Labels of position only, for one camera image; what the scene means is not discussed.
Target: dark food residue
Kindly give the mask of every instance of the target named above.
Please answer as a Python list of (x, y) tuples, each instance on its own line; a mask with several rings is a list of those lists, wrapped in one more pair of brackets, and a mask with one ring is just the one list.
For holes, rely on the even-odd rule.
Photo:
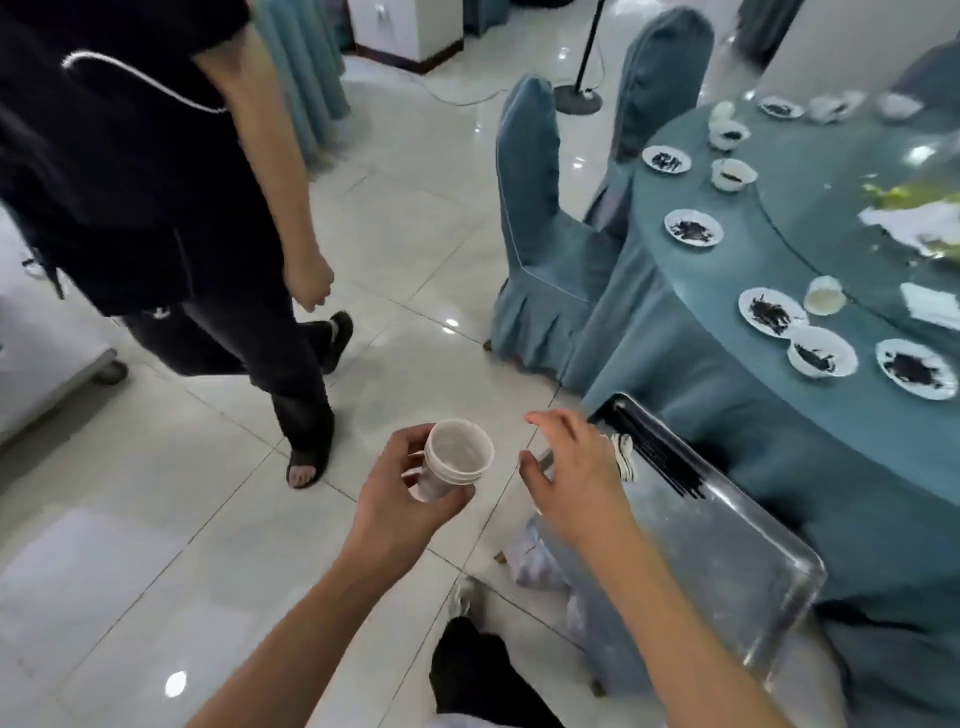
[(750, 303), (750, 313), (754, 321), (774, 333), (783, 333), (790, 327), (790, 314), (786, 309), (776, 303), (767, 303), (762, 296)]
[(793, 110), (784, 104), (764, 104), (763, 107), (774, 116), (793, 116)]
[(892, 376), (907, 384), (922, 384), (925, 387), (940, 389), (944, 383), (938, 378), (940, 370), (928, 367), (918, 356), (908, 353), (887, 354), (883, 368)]
[(713, 239), (713, 233), (700, 223), (692, 220), (681, 220), (670, 228), (670, 231), (682, 240), (694, 240), (700, 243), (708, 243)]
[(820, 355), (818, 349), (804, 349), (800, 344), (794, 344), (793, 348), (797, 350), (800, 358), (816, 369), (818, 372), (832, 372), (836, 369), (836, 363), (833, 361), (833, 354), (826, 356)]
[(664, 172), (673, 172), (680, 166), (680, 160), (666, 152), (658, 152), (654, 155), (654, 158), (651, 159), (651, 162), (657, 169), (661, 169)]

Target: white wall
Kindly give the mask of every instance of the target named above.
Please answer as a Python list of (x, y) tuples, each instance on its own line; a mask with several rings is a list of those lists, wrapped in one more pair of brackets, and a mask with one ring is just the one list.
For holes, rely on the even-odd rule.
[[(464, 36), (463, 0), (348, 0), (360, 45), (425, 61)], [(377, 12), (382, 6), (384, 13)]]
[(801, 103), (849, 88), (881, 91), (958, 32), (960, 0), (805, 0), (758, 89)]

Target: cart wheel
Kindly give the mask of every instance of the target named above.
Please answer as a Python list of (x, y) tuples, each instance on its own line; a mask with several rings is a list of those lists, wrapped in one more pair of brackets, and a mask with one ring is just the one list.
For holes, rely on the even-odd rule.
[(119, 359), (114, 359), (106, 367), (101, 369), (95, 375), (93, 375), (93, 380), (97, 384), (103, 384), (107, 387), (112, 387), (115, 384), (119, 384), (124, 379), (127, 378), (127, 375), (130, 373), (130, 369)]
[(590, 692), (593, 693), (593, 697), (607, 697), (607, 691), (604, 689), (603, 683), (595, 677), (590, 680)]

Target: metal tray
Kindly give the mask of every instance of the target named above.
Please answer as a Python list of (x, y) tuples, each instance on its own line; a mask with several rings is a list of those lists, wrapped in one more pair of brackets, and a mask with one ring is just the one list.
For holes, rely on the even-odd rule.
[[(637, 523), (723, 645), (765, 680), (827, 580), (823, 560), (629, 396), (614, 395), (590, 420), (603, 432), (634, 437), (641, 475), (624, 490)], [(679, 455), (702, 478), (703, 497), (678, 495), (641, 455), (638, 437)], [(553, 453), (540, 463), (548, 471)], [(608, 692), (646, 684), (636, 646), (592, 574), (545, 522), (538, 527), (574, 592), (586, 599), (585, 649), (594, 676)]]

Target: forearm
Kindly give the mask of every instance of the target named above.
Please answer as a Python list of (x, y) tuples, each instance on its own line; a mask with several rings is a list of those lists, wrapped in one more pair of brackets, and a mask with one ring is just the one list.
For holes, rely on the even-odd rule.
[(317, 254), (306, 168), (273, 60), (256, 29), (198, 58), (227, 100), (288, 265)]
[(302, 728), (354, 634), (389, 587), (342, 554), (187, 728)]
[(633, 635), (670, 728), (790, 726), (638, 529), (610, 530), (584, 556)]

